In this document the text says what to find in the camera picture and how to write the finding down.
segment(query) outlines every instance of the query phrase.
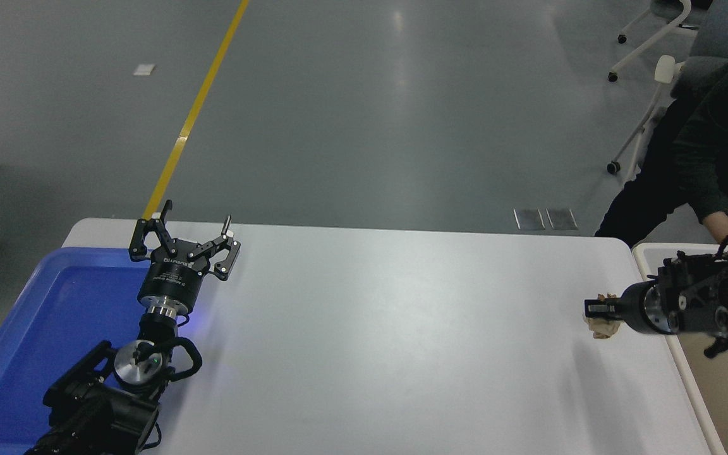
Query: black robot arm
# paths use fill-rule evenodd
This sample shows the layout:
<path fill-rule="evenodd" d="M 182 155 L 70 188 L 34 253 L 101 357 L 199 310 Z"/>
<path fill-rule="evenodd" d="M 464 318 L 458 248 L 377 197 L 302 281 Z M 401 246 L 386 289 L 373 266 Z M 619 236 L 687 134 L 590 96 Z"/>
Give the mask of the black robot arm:
<path fill-rule="evenodd" d="M 715 337 L 712 359 L 728 350 L 728 252 L 664 260 L 658 276 L 630 285 L 616 298 L 585 300 L 587 318 L 623 320 L 642 334 L 697 332 Z"/>
<path fill-rule="evenodd" d="M 171 237 L 165 224 L 172 207 L 167 201 L 158 219 L 139 219 L 128 248 L 132 261 L 150 260 L 136 296 L 147 308 L 139 335 L 119 349 L 99 343 L 49 388 L 44 405 L 52 409 L 51 429 L 29 455 L 136 455 L 161 442 L 159 398 L 170 382 L 191 377 L 203 363 L 195 344 L 179 337 L 176 318 L 193 311 L 206 274 L 228 279 L 240 250 L 240 242 L 228 235 L 231 217 L 221 235 L 204 244 Z M 160 246 L 149 253 L 145 237 L 150 233 Z M 210 270 L 210 260 L 220 251 L 228 251 L 226 258 Z M 182 348 L 193 366 L 177 372 L 171 365 L 175 348 Z M 109 377 L 119 389 L 105 385 Z M 148 444 L 154 427 L 159 440 Z"/>

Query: blue tray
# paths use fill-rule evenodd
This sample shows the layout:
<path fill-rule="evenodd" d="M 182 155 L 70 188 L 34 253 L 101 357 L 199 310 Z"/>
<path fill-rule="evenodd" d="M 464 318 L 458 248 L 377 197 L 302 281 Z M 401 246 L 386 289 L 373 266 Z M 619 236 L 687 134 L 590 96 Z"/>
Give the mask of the blue tray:
<path fill-rule="evenodd" d="M 61 248 L 38 264 L 0 328 L 0 455 L 49 430 L 44 392 L 82 355 L 136 338 L 148 266 L 110 248 Z"/>

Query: chair wheel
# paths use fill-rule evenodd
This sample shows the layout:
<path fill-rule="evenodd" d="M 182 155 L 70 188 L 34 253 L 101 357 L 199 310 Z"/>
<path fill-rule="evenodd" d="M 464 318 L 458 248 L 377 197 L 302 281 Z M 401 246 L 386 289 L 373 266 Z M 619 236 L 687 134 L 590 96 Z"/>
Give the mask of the chair wheel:
<path fill-rule="evenodd" d="M 616 161 L 612 161 L 609 164 L 606 164 L 606 170 L 609 171 L 610 175 L 615 176 L 620 169 L 621 167 L 619 167 L 619 163 L 617 163 Z"/>

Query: yellow floor line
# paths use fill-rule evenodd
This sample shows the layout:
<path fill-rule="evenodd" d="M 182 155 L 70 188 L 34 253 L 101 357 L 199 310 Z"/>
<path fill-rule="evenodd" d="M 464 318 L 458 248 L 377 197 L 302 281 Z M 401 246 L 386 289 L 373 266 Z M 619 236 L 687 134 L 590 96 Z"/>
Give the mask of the yellow floor line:
<path fill-rule="evenodd" d="M 196 119 L 198 118 L 198 113 L 202 110 L 204 100 L 207 97 L 207 93 L 210 92 L 210 87 L 215 80 L 217 70 L 221 67 L 221 62 L 223 61 L 223 56 L 226 54 L 226 49 L 229 49 L 229 44 L 232 42 L 234 32 L 238 29 L 240 20 L 243 18 L 243 12 L 246 11 L 246 6 L 248 6 L 248 4 L 249 0 L 242 0 L 240 2 L 240 6 L 238 6 L 237 12 L 234 13 L 234 18 L 232 18 L 232 23 L 229 25 L 229 30 L 226 31 L 226 35 L 223 37 L 221 46 L 217 50 L 217 54 L 215 54 L 213 63 L 210 66 L 210 71 L 207 72 L 207 75 L 204 78 L 202 88 L 198 91 L 196 100 L 193 101 L 193 107 L 190 107 L 190 114 L 187 115 L 185 125 L 181 127 L 181 132 L 179 133 L 179 138 L 176 139 L 176 144 L 173 146 L 173 151 L 167 158 L 167 164 L 164 165 L 162 175 L 159 176 L 154 192 L 151 193 L 148 205 L 145 207 L 145 212 L 142 214 L 142 218 L 144 219 L 150 219 L 150 216 L 159 209 L 159 204 L 162 202 L 162 197 L 167 189 L 167 184 L 170 183 L 173 171 L 176 170 L 176 165 L 179 163 L 181 153 L 184 152 L 185 145 L 187 144 L 187 138 L 190 137 L 190 131 L 193 130 L 193 124 L 195 124 Z"/>

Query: gray floor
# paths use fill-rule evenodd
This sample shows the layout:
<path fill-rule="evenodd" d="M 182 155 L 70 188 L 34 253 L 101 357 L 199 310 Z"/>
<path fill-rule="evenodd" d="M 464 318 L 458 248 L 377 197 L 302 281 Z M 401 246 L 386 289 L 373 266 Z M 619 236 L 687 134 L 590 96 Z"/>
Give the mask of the gray floor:
<path fill-rule="evenodd" d="M 142 214 L 239 3 L 0 1 L 0 323 L 76 221 Z M 592 235 L 658 56 L 690 46 L 609 83 L 646 4 L 252 0 L 171 218 L 517 233 L 514 208 L 568 207 L 579 230 L 543 234 Z M 689 210 L 650 240 L 710 241 Z"/>

